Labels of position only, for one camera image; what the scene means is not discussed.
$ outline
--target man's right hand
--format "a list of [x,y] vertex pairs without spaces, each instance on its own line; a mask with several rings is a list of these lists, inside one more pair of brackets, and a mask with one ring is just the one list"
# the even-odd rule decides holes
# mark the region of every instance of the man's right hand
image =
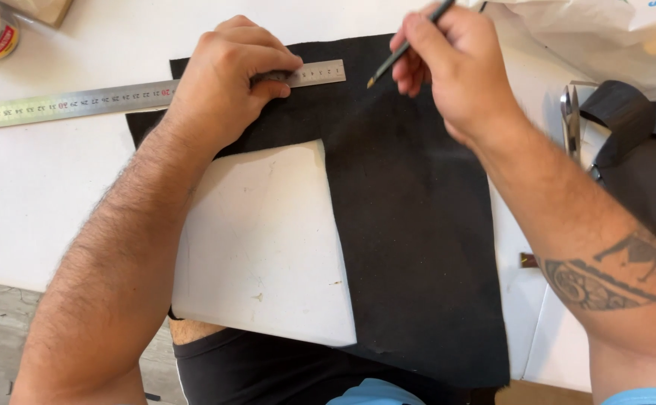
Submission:
[[411,44],[393,68],[400,93],[415,97],[423,82],[432,83],[446,128],[471,149],[500,141],[506,125],[529,128],[508,83],[493,22],[453,6],[434,24],[427,15],[437,7],[408,14],[390,42],[393,51],[406,38]]

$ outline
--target forearm tattoo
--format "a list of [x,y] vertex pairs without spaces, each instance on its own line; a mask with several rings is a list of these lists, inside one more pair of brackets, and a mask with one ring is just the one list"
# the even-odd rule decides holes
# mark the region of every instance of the forearm tattoo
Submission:
[[656,303],[656,237],[635,232],[592,257],[539,258],[540,268],[566,304],[612,311]]

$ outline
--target white plastic bag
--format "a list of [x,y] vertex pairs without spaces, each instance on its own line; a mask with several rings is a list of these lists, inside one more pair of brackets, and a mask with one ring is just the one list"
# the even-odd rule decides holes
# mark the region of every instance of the white plastic bag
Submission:
[[656,0],[497,2],[594,81],[621,80],[656,101]]

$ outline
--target wooden block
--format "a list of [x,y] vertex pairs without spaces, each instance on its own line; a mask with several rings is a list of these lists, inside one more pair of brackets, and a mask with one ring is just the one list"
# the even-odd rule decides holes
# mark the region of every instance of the wooden block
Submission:
[[59,28],[73,0],[0,0],[18,13]]

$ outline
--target black shorts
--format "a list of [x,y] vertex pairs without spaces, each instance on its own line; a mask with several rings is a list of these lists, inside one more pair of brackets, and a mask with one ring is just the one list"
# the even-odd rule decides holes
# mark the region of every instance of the black shorts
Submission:
[[493,404],[496,391],[450,388],[330,347],[230,328],[173,348],[189,405],[325,405],[365,378],[426,405]]

